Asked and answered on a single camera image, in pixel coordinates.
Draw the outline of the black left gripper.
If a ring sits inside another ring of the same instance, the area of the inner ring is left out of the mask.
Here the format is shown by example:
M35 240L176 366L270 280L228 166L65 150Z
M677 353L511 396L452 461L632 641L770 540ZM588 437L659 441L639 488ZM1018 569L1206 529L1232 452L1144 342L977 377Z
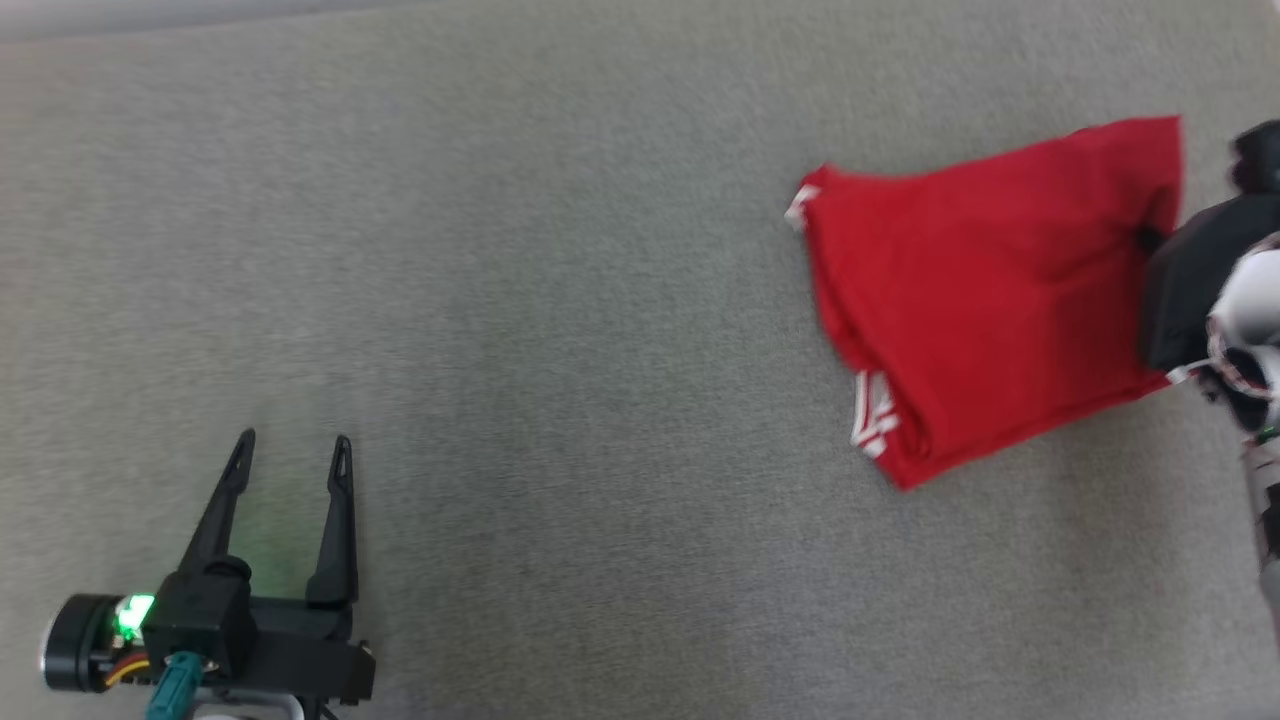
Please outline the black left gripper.
M182 556L182 571L200 571L230 556L236 507L250 482L255 443L253 428L239 434ZM252 597L259 639L247 669L227 680L205 666L205 687L319 701L371 698L372 651L352 641L349 610L330 610L358 600L355 459L347 436L335 438L326 492L326 520L306 602ZM45 684L52 691L104 693L110 685L157 682L166 665L152 666L142 635L152 602L151 594L73 594L45 632Z

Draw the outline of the red shorts with white stripes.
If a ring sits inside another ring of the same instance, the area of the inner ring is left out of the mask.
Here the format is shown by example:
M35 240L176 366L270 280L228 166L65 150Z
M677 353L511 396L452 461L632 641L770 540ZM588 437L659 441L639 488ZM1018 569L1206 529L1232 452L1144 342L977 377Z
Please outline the red shorts with white stripes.
M1139 351L1181 118L1091 126L914 176L823 165L786 220L852 372L852 446L901 491L1167 386Z

